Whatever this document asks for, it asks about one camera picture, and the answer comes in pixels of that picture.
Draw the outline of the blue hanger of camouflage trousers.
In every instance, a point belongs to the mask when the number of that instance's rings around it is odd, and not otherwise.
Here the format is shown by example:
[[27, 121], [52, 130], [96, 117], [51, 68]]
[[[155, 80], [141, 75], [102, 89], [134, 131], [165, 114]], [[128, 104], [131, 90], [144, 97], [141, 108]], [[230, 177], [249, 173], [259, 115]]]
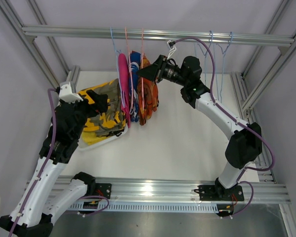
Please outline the blue hanger of camouflage trousers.
[[[210, 39], [209, 39], [209, 44], [207, 45], [206, 43], [201, 43], [197, 42], [195, 44], [195, 52], [197, 51], [196, 48], [198, 47], [204, 57], [204, 76], [205, 76], [205, 85], [211, 86], [215, 73], [216, 73], [216, 68], [215, 68], [215, 46], [213, 43], [213, 31], [209, 31]], [[207, 79], [207, 59], [211, 61], [211, 66], [212, 66], [212, 72], [211, 72], [211, 79]]]

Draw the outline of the light blue wire hanger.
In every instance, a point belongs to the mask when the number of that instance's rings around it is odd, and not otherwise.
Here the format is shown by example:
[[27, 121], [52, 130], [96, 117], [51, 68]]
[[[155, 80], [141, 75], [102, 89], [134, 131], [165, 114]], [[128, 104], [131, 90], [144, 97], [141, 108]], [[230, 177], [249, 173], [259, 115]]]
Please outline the light blue wire hanger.
[[228, 44], [225, 48], [223, 48], [220, 44], [216, 44], [220, 50], [221, 50], [221, 55], [222, 55], [222, 66], [221, 66], [221, 81], [220, 81], [220, 89], [219, 89], [219, 101], [223, 102], [223, 89], [224, 89], [224, 82], [225, 82], [225, 75], [226, 75], [226, 55], [227, 52], [231, 46], [231, 43], [233, 42], [234, 38], [234, 33], [230, 32], [230, 39], [228, 40]]

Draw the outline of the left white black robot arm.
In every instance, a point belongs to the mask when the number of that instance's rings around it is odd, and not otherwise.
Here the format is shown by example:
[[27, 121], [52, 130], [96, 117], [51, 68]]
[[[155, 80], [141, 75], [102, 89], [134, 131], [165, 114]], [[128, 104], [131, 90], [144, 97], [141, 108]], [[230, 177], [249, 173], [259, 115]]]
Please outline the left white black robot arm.
[[51, 126], [42, 144], [36, 170], [16, 208], [0, 217], [0, 227], [9, 236], [47, 237], [55, 222], [77, 200], [109, 199], [96, 187], [96, 178], [80, 172], [76, 174], [67, 189], [51, 202], [48, 196], [59, 175], [69, 163], [78, 146], [84, 126], [89, 117], [95, 117], [108, 110], [108, 96], [87, 90], [89, 99], [70, 93], [70, 102], [60, 95], [60, 104], [55, 106], [49, 95]]

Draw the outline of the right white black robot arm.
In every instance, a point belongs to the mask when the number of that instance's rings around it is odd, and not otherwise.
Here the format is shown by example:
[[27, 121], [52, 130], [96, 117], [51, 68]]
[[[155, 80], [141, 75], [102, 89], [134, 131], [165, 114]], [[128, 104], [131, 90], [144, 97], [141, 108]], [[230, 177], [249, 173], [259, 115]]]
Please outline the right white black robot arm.
[[228, 139], [225, 151], [226, 166], [216, 178], [214, 190], [209, 194], [198, 189], [201, 198], [217, 197], [224, 200], [230, 197], [238, 185], [245, 168], [262, 152], [261, 127], [256, 123], [246, 123], [227, 111], [211, 94], [211, 90], [201, 81], [202, 68], [194, 56], [184, 58], [181, 66], [173, 59], [160, 55], [151, 65], [137, 71], [137, 75], [159, 83], [166, 79], [181, 85], [183, 100], [194, 109], [206, 115]]

